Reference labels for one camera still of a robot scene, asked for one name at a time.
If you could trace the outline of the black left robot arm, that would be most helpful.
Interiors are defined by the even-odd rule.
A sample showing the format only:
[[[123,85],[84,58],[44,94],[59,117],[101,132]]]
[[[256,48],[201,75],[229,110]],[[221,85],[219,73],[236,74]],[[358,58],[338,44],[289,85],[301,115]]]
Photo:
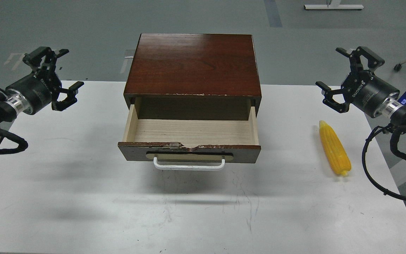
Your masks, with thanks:
[[[55,111],[64,111],[77,103],[76,95],[84,82],[63,88],[55,72],[57,60],[67,53],[68,49],[39,47],[25,54],[23,63],[32,72],[5,89],[0,88],[0,155],[17,154],[29,146],[24,138],[9,131],[19,114],[34,115],[48,105]]]

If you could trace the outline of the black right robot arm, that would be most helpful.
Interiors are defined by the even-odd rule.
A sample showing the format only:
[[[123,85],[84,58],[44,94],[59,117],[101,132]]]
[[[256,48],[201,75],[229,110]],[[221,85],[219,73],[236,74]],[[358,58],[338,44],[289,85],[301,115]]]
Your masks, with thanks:
[[[384,116],[389,119],[386,126],[376,126],[365,140],[362,150],[362,166],[366,177],[384,195],[406,201],[406,196],[390,191],[377,183],[367,169],[366,153],[369,143],[379,133],[390,133],[390,151],[393,155],[406,161],[406,92],[399,90],[375,75],[385,60],[367,47],[359,46],[354,50],[336,48],[336,51],[350,63],[350,72],[337,90],[331,89],[324,82],[316,85],[322,90],[323,103],[336,112],[348,112],[354,105],[371,118]]]

